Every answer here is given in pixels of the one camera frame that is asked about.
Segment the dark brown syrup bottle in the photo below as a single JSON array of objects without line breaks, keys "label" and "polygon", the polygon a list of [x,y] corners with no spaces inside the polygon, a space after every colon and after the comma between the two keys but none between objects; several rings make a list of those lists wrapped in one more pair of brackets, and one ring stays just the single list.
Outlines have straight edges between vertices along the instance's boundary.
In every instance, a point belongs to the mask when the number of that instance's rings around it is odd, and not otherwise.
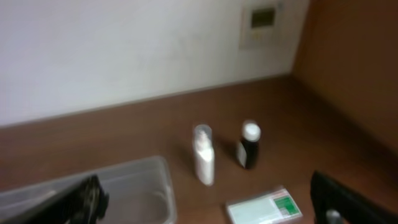
[{"label": "dark brown syrup bottle", "polygon": [[241,139],[236,148],[236,158],[244,169],[253,169],[259,155],[261,129],[255,121],[243,123]]}]

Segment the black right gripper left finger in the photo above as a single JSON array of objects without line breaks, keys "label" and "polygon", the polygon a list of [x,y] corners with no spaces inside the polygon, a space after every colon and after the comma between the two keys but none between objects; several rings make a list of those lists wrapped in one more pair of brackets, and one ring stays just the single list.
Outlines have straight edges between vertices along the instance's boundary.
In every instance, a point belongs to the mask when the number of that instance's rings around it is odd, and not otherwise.
[{"label": "black right gripper left finger", "polygon": [[91,175],[40,204],[2,221],[3,224],[96,224],[108,209],[109,193]]}]

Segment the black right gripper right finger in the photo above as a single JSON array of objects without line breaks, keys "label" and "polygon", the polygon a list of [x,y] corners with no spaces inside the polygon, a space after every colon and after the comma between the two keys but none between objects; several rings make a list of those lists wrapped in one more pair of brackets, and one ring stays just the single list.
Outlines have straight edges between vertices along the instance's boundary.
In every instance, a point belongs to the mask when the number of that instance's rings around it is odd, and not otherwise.
[{"label": "black right gripper right finger", "polygon": [[315,171],[310,181],[314,222],[397,223],[397,214],[368,200],[332,177]]}]

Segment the white green medicine box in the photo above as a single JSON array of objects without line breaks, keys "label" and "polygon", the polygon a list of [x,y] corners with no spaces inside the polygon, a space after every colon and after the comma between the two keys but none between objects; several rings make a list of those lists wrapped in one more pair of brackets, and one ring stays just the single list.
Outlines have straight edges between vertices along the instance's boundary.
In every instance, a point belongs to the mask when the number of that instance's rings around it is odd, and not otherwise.
[{"label": "white green medicine box", "polygon": [[289,223],[303,217],[295,200],[284,187],[228,202],[226,213],[234,224]]}]

